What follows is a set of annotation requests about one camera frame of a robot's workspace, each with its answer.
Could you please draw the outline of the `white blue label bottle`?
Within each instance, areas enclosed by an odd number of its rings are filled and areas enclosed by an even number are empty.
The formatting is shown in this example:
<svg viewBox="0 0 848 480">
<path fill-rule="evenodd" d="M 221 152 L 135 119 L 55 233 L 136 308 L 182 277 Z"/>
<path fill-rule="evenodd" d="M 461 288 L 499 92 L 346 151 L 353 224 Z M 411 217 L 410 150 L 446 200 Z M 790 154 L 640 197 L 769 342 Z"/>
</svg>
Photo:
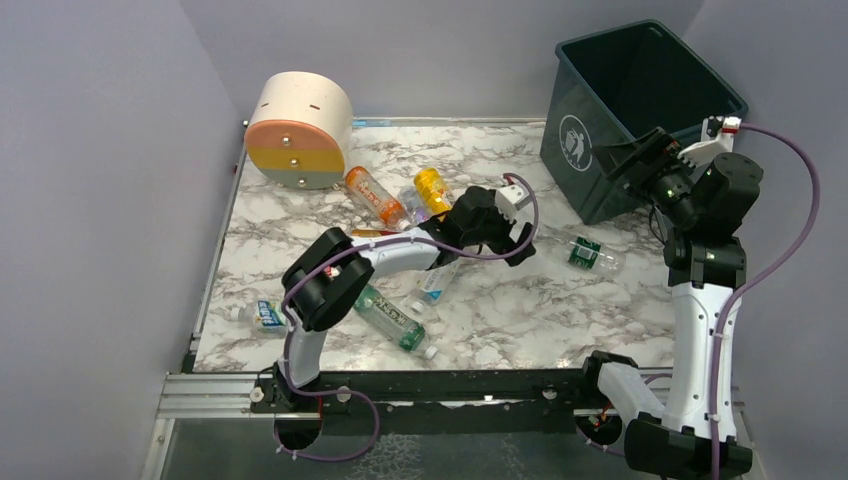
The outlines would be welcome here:
<svg viewBox="0 0 848 480">
<path fill-rule="evenodd" d="M 427 271 L 408 295 L 406 306 L 415 314 L 424 314 L 442 299 L 459 267 L 460 261 L 456 260 Z"/>
</svg>

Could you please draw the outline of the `clear green label bottle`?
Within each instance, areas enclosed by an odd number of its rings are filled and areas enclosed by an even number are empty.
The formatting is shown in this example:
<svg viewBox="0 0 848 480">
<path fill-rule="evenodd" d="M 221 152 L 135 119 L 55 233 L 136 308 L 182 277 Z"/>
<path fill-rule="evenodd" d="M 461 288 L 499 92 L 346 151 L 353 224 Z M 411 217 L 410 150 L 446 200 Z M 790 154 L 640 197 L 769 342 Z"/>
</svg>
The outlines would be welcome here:
<svg viewBox="0 0 848 480">
<path fill-rule="evenodd" d="M 544 263 L 559 270 L 612 278 L 626 264 L 623 251 L 580 232 L 545 230 L 534 240 Z"/>
</svg>

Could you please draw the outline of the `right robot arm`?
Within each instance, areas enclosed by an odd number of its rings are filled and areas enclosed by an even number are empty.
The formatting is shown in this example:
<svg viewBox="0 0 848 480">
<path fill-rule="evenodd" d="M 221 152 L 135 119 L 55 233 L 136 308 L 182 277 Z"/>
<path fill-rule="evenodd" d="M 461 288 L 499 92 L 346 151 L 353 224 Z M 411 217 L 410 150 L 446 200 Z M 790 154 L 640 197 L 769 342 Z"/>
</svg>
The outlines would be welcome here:
<svg viewBox="0 0 848 480">
<path fill-rule="evenodd" d="M 734 423 L 731 369 L 747 255 L 737 237 L 760 193 L 762 168 L 733 152 L 741 122 L 710 117 L 682 147 L 662 128 L 624 144 L 596 146 L 604 176 L 664 217 L 664 262 L 676 322 L 669 395 L 658 399 L 630 358 L 596 352 L 587 382 L 622 420 L 628 466 L 665 479 L 732 479 L 749 472 L 752 450 Z"/>
</svg>

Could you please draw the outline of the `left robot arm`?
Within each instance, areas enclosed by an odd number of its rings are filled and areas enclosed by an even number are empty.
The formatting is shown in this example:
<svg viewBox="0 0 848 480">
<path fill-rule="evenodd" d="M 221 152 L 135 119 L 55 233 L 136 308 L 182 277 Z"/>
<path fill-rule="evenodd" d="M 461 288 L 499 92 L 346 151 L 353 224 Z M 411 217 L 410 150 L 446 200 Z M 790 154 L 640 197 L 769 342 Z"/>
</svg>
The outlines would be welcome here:
<svg viewBox="0 0 848 480">
<path fill-rule="evenodd" d="M 513 232 L 517 214 L 536 207 L 518 176 L 498 189 L 472 186 L 453 208 L 401 233 L 355 239 L 333 227 L 288 268 L 282 313 L 288 333 L 277 364 L 288 388 L 301 393 L 320 374 L 327 332 L 352 309 L 367 284 L 406 271 L 430 271 L 460 258 L 503 260 L 514 267 L 532 257 L 538 222 Z"/>
</svg>

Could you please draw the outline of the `dark green plastic bin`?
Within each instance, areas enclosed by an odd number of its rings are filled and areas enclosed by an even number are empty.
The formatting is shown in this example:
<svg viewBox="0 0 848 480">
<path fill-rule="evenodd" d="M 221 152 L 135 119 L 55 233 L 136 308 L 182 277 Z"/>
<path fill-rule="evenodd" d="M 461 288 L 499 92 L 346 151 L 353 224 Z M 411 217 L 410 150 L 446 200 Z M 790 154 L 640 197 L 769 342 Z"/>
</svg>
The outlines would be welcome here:
<svg viewBox="0 0 848 480">
<path fill-rule="evenodd" d="M 540 157 L 586 225 L 641 206 L 605 178 L 593 148 L 629 143 L 655 127 L 688 146 L 699 141 L 705 118 L 749 110 L 728 81 L 657 20 L 563 41 L 555 54 Z"/>
</svg>

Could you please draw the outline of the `yellow drink bottle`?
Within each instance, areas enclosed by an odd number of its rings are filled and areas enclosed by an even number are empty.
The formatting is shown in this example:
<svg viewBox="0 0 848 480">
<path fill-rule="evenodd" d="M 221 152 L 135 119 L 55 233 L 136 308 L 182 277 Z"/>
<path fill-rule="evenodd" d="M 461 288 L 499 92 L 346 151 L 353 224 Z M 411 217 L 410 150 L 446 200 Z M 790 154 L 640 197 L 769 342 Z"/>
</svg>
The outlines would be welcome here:
<svg viewBox="0 0 848 480">
<path fill-rule="evenodd" d="M 450 211 L 456 197 L 435 168 L 420 170 L 413 179 L 416 191 L 433 215 Z"/>
</svg>

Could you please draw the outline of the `clear purple label bottle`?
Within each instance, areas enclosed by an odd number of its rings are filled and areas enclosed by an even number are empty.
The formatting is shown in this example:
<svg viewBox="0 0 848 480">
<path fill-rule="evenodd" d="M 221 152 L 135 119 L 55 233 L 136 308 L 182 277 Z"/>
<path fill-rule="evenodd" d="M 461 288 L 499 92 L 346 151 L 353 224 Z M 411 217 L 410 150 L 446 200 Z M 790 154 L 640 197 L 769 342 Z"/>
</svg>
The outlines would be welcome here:
<svg viewBox="0 0 848 480">
<path fill-rule="evenodd" d="M 407 218 L 413 226 L 427 221 L 433 215 L 431 209 L 426 205 L 414 186 L 401 188 L 398 192 L 397 199 L 404 207 Z"/>
</svg>

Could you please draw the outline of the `orange drink bottle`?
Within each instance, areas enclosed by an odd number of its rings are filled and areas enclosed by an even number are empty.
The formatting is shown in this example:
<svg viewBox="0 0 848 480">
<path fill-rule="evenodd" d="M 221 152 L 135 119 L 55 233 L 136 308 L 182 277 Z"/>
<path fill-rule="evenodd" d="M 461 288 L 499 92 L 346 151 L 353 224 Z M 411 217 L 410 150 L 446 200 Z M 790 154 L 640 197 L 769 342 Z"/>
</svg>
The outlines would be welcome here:
<svg viewBox="0 0 848 480">
<path fill-rule="evenodd" d="M 362 201 L 390 230 L 404 231 L 411 227 L 403 205 L 367 169 L 353 167 L 344 181 L 354 197 Z"/>
</svg>

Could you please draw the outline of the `green tinted tea bottle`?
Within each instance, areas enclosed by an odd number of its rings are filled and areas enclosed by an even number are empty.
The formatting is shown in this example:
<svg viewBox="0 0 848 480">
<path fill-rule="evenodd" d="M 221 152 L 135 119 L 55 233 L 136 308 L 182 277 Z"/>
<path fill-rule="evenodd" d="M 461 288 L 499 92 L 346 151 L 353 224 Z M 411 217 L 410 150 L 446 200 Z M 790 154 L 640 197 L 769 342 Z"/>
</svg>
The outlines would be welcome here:
<svg viewBox="0 0 848 480">
<path fill-rule="evenodd" d="M 404 313 L 376 288 L 366 285 L 353 306 L 356 314 L 405 353 L 433 360 L 439 348 L 425 327 Z"/>
</svg>

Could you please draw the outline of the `round cream drum box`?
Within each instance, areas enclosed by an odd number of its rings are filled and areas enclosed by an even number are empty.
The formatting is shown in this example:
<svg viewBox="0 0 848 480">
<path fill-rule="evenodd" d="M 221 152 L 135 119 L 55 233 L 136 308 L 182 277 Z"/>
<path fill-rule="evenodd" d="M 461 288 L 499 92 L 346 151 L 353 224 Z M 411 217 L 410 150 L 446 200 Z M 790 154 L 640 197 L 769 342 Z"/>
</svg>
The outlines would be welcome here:
<svg viewBox="0 0 848 480">
<path fill-rule="evenodd" d="M 325 189 L 342 180 L 353 109 L 333 80 L 288 71 L 265 83 L 244 134 L 248 158 L 270 180 L 293 189 Z"/>
</svg>

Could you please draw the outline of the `small blue label bottle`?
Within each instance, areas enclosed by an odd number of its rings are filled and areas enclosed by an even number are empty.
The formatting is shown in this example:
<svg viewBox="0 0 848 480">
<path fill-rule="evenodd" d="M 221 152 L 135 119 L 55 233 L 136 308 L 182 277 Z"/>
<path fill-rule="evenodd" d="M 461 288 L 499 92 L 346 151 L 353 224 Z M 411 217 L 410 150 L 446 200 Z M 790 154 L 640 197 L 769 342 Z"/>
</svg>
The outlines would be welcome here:
<svg viewBox="0 0 848 480">
<path fill-rule="evenodd" d="M 284 334 L 287 329 L 280 304 L 267 299 L 257 299 L 232 307 L 230 319 L 268 334 Z"/>
</svg>

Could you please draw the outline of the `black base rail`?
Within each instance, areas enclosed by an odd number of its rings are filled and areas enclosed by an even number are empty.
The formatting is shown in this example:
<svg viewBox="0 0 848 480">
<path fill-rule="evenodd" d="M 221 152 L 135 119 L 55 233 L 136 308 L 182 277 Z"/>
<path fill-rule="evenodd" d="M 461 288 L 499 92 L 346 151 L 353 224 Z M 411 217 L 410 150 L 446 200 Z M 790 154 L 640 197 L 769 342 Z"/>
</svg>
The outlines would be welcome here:
<svg viewBox="0 0 848 480">
<path fill-rule="evenodd" d="M 172 374 L 157 416 L 370 436 L 375 426 L 383 434 L 569 433 L 576 417 L 614 412 L 579 369 L 330 371 L 307 390 L 287 395 L 269 372 Z"/>
</svg>

